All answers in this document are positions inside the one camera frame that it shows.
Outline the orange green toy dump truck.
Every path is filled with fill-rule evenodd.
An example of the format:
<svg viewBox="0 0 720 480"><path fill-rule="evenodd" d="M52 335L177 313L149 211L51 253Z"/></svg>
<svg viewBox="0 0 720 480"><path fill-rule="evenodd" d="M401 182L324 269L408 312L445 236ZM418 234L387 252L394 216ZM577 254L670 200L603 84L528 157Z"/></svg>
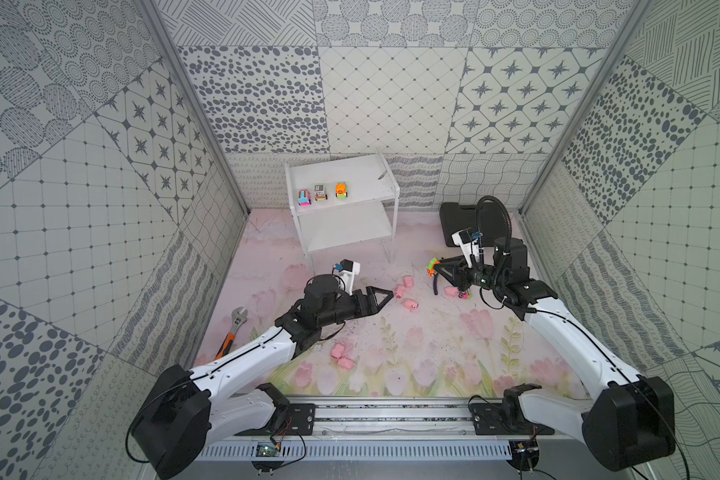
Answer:
<svg viewBox="0 0 720 480"><path fill-rule="evenodd" d="M433 258L427 267L427 273L430 277L433 277L436 274L436 270L434 268L435 265L439 264L440 260L438 258Z"/></svg>

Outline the green orange toy mixer truck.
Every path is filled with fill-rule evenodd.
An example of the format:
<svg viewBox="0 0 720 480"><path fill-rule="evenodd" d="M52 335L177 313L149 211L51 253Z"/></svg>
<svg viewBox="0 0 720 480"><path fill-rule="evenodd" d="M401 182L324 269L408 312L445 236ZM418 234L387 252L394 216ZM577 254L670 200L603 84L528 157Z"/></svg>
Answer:
<svg viewBox="0 0 720 480"><path fill-rule="evenodd" d="M347 185L343 182L337 183L335 186L335 195L337 199L346 199L348 196Z"/></svg>

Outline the pink teal toy truck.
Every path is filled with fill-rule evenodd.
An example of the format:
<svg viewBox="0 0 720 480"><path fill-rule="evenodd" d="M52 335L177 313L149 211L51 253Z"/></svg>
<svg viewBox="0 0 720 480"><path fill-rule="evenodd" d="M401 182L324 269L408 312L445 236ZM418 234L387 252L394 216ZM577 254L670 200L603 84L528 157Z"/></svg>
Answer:
<svg viewBox="0 0 720 480"><path fill-rule="evenodd" d="M307 189L298 192L297 201L299 206L308 206L312 203L311 194Z"/></svg>

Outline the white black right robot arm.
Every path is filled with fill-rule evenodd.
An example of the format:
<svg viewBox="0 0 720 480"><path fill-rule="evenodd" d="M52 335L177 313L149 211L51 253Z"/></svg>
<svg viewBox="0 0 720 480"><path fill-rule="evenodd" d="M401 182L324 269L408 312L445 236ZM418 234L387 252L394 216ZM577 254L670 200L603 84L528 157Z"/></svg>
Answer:
<svg viewBox="0 0 720 480"><path fill-rule="evenodd" d="M465 219L467 214L473 214L473 220ZM518 474L537 472L537 436L543 428L583 443L601 466L614 472L681 454L671 387L619 358L550 286L532 278L527 246L514 237L506 206L486 195L458 216L463 219L459 226L446 220L441 224L444 236L461 253L433 260L429 275L447 280L460 296L471 288L480 295L491 293L500 308L515 313L555 348L589 396L569 399L524 383L506 389L500 404L481 402L482 408L497 411L506 430L530 435L515 444L508 461Z"/></svg>

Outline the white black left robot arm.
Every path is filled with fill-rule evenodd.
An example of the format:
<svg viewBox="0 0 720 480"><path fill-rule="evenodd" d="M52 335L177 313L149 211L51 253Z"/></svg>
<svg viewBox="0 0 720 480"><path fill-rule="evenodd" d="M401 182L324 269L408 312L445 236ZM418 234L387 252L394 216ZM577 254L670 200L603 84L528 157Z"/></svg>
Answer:
<svg viewBox="0 0 720 480"><path fill-rule="evenodd" d="M347 292L338 275L310 279L297 300L258 338L205 365L163 371L126 433L161 479L185 470L208 445L240 433L275 435L287 422L289 400L272 384L242 387L322 341L326 326L378 314L395 294L368 286Z"/></svg>

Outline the black plastic tool case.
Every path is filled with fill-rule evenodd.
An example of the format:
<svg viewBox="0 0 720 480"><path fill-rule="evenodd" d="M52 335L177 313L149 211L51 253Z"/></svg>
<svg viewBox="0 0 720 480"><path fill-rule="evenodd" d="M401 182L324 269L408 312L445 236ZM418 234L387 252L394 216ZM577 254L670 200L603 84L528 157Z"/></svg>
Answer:
<svg viewBox="0 0 720 480"><path fill-rule="evenodd" d="M506 220L502 216L501 209L491 202L483 204L479 222L476 221L475 205L461 205L456 202L442 203L439 209L439 218L445 244L451 248L456 247L452 238L454 233L463 229L477 232L477 225L480 225L484 247L493 247L497 239L503 240L508 234Z"/></svg>

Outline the white two-tier shelf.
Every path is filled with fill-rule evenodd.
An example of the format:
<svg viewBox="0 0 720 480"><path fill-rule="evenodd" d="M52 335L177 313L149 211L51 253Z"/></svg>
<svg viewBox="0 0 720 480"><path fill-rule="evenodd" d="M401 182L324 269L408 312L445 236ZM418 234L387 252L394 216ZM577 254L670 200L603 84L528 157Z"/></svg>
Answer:
<svg viewBox="0 0 720 480"><path fill-rule="evenodd" d="M304 255L380 241L394 256L400 186L385 158L370 155L284 166L288 204Z"/></svg>

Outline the orange handled adjustable wrench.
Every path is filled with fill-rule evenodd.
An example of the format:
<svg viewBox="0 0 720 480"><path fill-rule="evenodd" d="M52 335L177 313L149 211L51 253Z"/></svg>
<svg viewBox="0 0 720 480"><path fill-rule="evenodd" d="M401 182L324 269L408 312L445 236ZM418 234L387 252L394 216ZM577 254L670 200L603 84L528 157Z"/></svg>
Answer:
<svg viewBox="0 0 720 480"><path fill-rule="evenodd" d="M240 327L247 322L247 309L245 307L235 308L230 315L231 325L224 340L215 355L215 360L219 360L230 353L232 345L237 336Z"/></svg>

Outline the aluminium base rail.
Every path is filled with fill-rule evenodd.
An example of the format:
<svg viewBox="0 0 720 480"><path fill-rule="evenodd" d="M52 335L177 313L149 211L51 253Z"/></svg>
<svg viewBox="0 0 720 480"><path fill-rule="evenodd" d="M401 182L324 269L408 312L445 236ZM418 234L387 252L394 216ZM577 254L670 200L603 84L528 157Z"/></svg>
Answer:
<svg viewBox="0 0 720 480"><path fill-rule="evenodd" d="M512 425L496 402L292 398L256 390L213 408L205 394L164 400L137 420L133 439L162 479L193 461L243 461L273 471L292 461L507 461L538 458L565 434Z"/></svg>

